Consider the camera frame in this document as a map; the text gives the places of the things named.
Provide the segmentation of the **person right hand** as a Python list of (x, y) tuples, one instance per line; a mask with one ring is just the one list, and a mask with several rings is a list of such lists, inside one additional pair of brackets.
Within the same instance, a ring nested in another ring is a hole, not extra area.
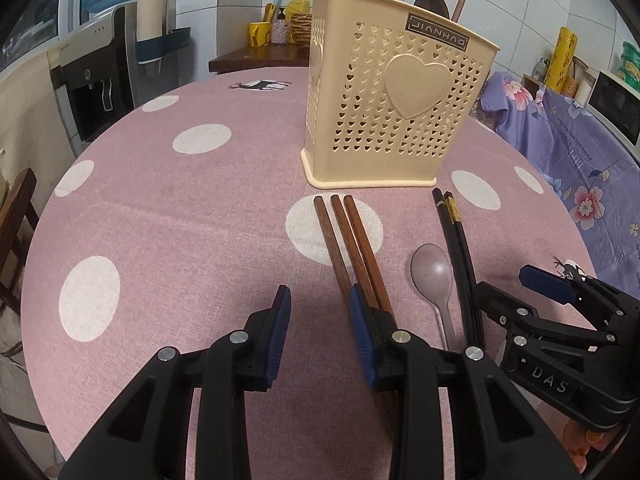
[(605, 434), (592, 431), (570, 419), (562, 432), (562, 445), (577, 470), (582, 474), (588, 467), (588, 454), (598, 451), (607, 460), (627, 437), (629, 429), (614, 428)]

